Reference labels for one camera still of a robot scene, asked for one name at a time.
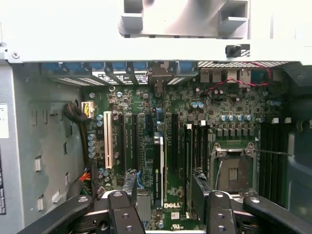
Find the silver chipset heatsink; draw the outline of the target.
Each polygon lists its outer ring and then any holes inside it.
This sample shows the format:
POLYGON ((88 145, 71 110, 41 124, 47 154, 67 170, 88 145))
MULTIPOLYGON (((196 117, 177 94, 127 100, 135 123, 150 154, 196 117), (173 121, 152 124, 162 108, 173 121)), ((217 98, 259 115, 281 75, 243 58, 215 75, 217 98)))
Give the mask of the silver chipset heatsink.
POLYGON ((149 195, 142 195, 137 197, 137 211, 141 221, 150 221, 151 214, 151 197, 149 195))

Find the grey plastic parts rack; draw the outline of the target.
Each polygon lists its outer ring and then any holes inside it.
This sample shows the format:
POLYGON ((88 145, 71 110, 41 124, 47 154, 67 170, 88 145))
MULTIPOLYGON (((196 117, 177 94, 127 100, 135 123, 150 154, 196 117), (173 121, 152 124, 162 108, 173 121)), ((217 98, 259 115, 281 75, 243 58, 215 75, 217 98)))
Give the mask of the grey plastic parts rack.
POLYGON ((131 37, 243 39, 250 0, 122 0, 118 29, 131 37))

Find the white PCI expansion slot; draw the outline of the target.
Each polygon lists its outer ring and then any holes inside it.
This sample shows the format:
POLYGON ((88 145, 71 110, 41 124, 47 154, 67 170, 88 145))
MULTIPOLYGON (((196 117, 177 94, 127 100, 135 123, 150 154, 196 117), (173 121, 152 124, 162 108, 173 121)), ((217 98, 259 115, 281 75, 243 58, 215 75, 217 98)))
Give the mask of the white PCI expansion slot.
POLYGON ((112 112, 103 112, 105 168, 113 167, 113 128, 112 112))

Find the white power connector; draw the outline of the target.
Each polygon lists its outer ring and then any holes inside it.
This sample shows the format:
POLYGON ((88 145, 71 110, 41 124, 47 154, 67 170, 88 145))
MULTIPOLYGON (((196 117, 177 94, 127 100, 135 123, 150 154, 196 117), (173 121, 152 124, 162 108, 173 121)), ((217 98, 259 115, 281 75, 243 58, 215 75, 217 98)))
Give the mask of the white power connector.
POLYGON ((86 101, 81 103, 82 112, 87 116, 87 118, 94 117, 94 102, 93 101, 86 101))

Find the black slot with blue latch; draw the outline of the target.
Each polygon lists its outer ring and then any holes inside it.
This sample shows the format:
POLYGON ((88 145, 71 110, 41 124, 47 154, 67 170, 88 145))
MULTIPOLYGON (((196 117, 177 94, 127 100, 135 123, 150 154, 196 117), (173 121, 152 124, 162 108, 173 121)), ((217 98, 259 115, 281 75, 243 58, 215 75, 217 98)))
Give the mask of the black slot with blue latch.
POLYGON ((132 169, 135 169, 139 173, 139 124, 138 115, 132 114, 132 169))

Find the black open PC case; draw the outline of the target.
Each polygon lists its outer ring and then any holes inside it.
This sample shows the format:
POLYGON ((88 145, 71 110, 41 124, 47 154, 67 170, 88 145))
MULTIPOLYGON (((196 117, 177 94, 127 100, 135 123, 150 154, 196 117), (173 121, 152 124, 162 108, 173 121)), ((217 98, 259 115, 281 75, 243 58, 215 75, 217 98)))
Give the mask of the black open PC case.
MULTIPOLYGON (((0 47, 0 64, 8 64, 14 77, 24 228, 73 196, 101 199, 97 163, 90 160, 86 148, 88 118, 81 109, 86 90, 111 82, 150 85, 150 68, 157 61, 169 63, 165 82, 204 73, 239 78, 242 70, 267 71, 270 78, 287 82, 286 117, 291 120, 287 153, 295 157, 286 156, 286 207, 270 201, 312 224, 312 59, 303 61, 305 55, 312 55, 312 46, 216 39, 124 39, 121 43, 52 56, 43 50, 34 58, 0 47), (89 62, 94 61, 105 63, 103 73, 92 72, 89 62), (125 73, 113 73, 115 61, 126 62, 125 73), (134 72, 135 61, 147 62, 147 72, 134 72), (196 72, 182 73, 180 61, 195 62, 196 72), (59 65, 63 62, 79 62, 82 70, 64 72, 59 65)), ((239 202, 244 198, 230 196, 239 202)), ((200 230, 144 230, 145 234, 206 234, 203 223, 200 230)))

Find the grey power supply unit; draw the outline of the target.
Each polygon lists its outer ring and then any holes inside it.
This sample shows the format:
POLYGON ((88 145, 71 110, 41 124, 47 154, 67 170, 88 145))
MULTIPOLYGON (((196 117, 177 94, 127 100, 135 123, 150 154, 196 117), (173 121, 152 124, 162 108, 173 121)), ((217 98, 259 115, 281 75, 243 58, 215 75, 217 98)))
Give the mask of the grey power supply unit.
POLYGON ((13 70, 0 64, 0 234, 24 228, 13 70))

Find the black RAM slot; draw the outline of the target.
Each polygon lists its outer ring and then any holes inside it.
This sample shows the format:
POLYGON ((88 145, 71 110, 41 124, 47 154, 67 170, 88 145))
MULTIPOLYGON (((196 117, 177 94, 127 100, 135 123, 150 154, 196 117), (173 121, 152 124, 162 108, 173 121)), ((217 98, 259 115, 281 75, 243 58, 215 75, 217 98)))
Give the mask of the black RAM slot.
MULTIPOLYGON (((282 127, 282 152, 287 152, 287 125, 283 124, 282 127)), ((281 191, 280 191, 280 202, 283 207, 286 207, 286 172, 287 172, 287 157, 281 157, 281 191)))
MULTIPOLYGON (((272 132, 272 125, 268 124, 267 128, 267 150, 272 149, 272 137, 273 137, 273 132, 272 132)), ((267 199, 270 199, 271 195, 271 173, 272 173, 272 154, 267 153, 266 157, 266 190, 265 190, 265 195, 267 199)))
POLYGON ((200 125, 200 128, 199 128, 199 167, 204 169, 204 151, 205 151, 205 140, 204 140, 204 137, 205 137, 205 125, 200 125))
POLYGON ((200 127, 195 128, 195 167, 200 167, 200 127))
MULTIPOLYGON (((260 139, 260 149, 264 150, 266 146, 266 126, 265 123, 260 124, 261 127, 261 139, 260 139)), ((264 152, 259 154, 260 156, 260 170, 259 170, 259 195, 263 196, 265 191, 265 163, 266 163, 266 154, 264 152)))
MULTIPOLYGON (((273 132, 273 150, 278 151, 278 142, 279 142, 279 124, 274 124, 273 132)), ((272 156, 272 189, 271 189, 271 199, 273 202, 276 202, 276 189, 277 189, 277 178, 278 178, 278 155, 272 156)))
POLYGON ((205 176, 209 178, 209 127, 205 129, 205 176))

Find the green motherboard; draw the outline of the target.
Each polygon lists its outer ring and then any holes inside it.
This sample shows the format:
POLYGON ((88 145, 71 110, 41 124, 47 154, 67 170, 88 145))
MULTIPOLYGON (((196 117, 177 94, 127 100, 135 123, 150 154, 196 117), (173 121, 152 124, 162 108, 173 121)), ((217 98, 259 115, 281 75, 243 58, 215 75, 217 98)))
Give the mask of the green motherboard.
MULTIPOLYGON (((91 87, 86 90, 87 101, 94 102, 94 117, 86 124, 86 148, 90 160, 97 163, 98 193, 120 189, 124 183, 124 173, 132 169, 132 114, 138 115, 139 124, 139 173, 137 172, 137 196, 151 197, 150 221, 143 222, 147 231, 200 230, 202 221, 194 210, 186 211, 185 205, 185 125, 193 127, 193 170, 195 167, 195 128, 198 125, 209 127, 209 157, 215 142, 243 144, 253 142, 260 149, 261 123, 279 124, 278 151, 282 152, 282 127, 290 119, 286 117, 288 84, 283 78, 270 78, 267 71, 242 70, 239 78, 226 78, 223 73, 217 75, 197 75, 190 79, 175 78, 164 83, 163 108, 165 111, 164 129, 164 203, 163 208, 154 204, 154 141, 145 127, 147 114, 153 115, 156 104, 153 86, 138 84, 119 86, 111 82, 109 86, 91 87), (112 112, 113 128, 113 167, 105 168, 103 112, 112 112), (178 115, 178 154, 177 170, 172 170, 172 114, 178 115), (118 116, 124 115, 125 124, 125 172, 122 171, 118 143, 118 116)), ((230 194, 242 199, 247 195, 259 195, 259 162, 257 155, 256 193, 230 194)), ((281 205, 281 157, 278 155, 278 178, 276 202, 281 205)))

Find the CPU socket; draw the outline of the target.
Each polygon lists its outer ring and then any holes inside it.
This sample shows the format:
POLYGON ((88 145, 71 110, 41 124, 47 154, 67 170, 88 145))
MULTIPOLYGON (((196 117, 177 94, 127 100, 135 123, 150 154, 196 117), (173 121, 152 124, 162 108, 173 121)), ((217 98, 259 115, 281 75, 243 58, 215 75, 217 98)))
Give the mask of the CPU socket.
POLYGON ((215 142, 210 154, 209 184, 215 190, 218 167, 223 161, 217 190, 230 194, 256 193, 257 155, 253 142, 215 142))

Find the metal socket locking lever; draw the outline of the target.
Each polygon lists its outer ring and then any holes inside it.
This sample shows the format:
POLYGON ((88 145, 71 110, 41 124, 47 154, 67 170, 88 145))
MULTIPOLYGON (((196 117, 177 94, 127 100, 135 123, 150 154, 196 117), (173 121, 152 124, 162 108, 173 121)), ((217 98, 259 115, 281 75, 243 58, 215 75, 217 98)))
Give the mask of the metal socket locking lever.
POLYGON ((254 152, 261 152, 261 153, 268 153, 268 154, 274 154, 274 155, 284 155, 284 156, 290 156, 295 157, 292 154, 285 153, 285 152, 277 152, 277 151, 268 151, 268 150, 261 150, 261 149, 253 149, 254 152))
POLYGON ((218 171, 217 171, 217 175, 216 175, 216 181, 215 181, 215 190, 217 190, 217 188, 218 188, 218 181, 219 181, 219 175, 220 175, 222 164, 223 164, 223 161, 220 162, 219 167, 218 167, 218 171))

